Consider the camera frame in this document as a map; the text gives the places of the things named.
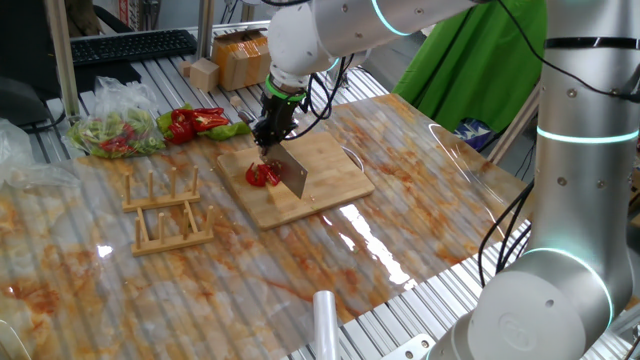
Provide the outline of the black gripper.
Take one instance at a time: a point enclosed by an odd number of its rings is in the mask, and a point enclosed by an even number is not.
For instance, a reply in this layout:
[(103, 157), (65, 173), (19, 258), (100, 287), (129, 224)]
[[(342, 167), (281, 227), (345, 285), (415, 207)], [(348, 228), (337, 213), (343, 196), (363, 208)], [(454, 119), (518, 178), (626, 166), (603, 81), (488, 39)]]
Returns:
[(284, 98), (269, 93), (261, 95), (261, 115), (252, 127), (252, 134), (254, 142), (262, 151), (268, 150), (271, 139), (272, 145), (276, 146), (295, 134), (293, 113), (304, 99), (305, 95)]

